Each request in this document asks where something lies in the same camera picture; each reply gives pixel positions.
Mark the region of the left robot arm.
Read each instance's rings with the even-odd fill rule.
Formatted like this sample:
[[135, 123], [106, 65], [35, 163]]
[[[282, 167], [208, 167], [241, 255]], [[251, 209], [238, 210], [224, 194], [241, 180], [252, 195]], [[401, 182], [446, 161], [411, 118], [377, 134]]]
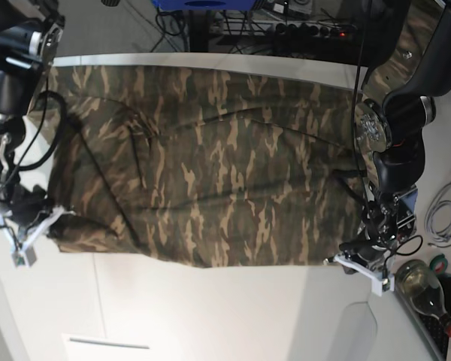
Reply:
[[364, 192], [357, 236], [335, 262], [347, 274], [384, 273], [415, 229], [412, 198], [425, 169], [422, 130], [451, 90], [451, 1], [388, 1], [377, 53], [356, 92], [354, 151]]

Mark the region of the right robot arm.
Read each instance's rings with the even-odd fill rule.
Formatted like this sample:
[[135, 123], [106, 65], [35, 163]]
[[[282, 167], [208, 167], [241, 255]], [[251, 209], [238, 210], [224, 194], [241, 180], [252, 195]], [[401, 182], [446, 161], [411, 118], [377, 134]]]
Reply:
[[24, 117], [35, 104], [46, 105], [43, 88], [65, 28], [57, 1], [0, 1], [0, 215], [20, 227], [43, 220], [53, 201], [40, 187], [27, 190], [15, 150], [26, 135]]

